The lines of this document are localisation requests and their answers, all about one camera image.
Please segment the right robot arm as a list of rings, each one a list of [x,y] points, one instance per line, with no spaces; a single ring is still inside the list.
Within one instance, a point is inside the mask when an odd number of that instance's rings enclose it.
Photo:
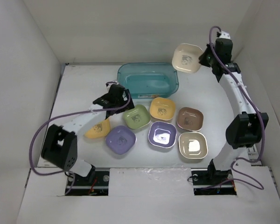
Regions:
[[[260,112],[251,101],[243,84],[241,70],[231,61],[231,39],[219,37],[207,44],[199,63],[210,67],[224,89],[234,114],[225,131],[226,143],[208,165],[206,178],[216,184],[231,173],[231,165],[254,144],[264,141],[264,130],[269,121],[267,113]]]

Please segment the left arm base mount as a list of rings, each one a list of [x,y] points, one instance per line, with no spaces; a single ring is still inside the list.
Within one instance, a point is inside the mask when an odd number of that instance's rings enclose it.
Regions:
[[[67,183],[65,187],[66,196],[108,196],[110,170],[99,168],[91,182],[85,177],[75,175],[73,182],[72,175],[66,174]]]

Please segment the yellow plate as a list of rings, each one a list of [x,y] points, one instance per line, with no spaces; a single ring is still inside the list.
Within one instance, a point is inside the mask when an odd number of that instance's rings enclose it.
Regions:
[[[111,130],[111,125],[109,119],[106,119],[95,126],[93,126],[89,131],[87,131],[84,136],[88,139],[102,138],[108,135]]]
[[[150,115],[159,120],[170,121],[175,114],[175,102],[168,98],[154,98],[150,105]]]

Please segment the green plate with panda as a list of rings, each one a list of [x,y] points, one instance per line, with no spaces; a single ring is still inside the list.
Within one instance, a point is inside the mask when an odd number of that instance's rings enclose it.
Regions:
[[[123,120],[129,128],[136,130],[148,125],[151,115],[145,106],[136,105],[133,109],[123,113]]]

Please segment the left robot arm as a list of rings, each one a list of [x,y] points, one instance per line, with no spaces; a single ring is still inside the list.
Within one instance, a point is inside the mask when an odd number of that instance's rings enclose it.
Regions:
[[[106,84],[108,92],[95,99],[92,105],[82,112],[63,115],[77,115],[63,124],[52,124],[42,146],[41,157],[64,172],[73,173],[84,185],[90,185],[95,178],[95,167],[78,158],[78,140],[96,124],[133,109],[134,104],[130,91],[116,82]]]

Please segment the cream plate with panda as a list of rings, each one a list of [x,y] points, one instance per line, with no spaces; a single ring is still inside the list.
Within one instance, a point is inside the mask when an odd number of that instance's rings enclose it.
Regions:
[[[182,43],[174,51],[172,66],[180,72],[188,74],[196,73],[201,67],[199,57],[202,54],[203,51],[200,47]]]

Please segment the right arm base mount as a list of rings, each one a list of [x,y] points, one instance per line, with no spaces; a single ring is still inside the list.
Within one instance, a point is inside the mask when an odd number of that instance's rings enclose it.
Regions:
[[[211,176],[206,168],[194,168],[187,181],[193,184],[195,196],[236,196],[234,182],[227,181],[232,178],[231,170],[219,171],[218,174]]]

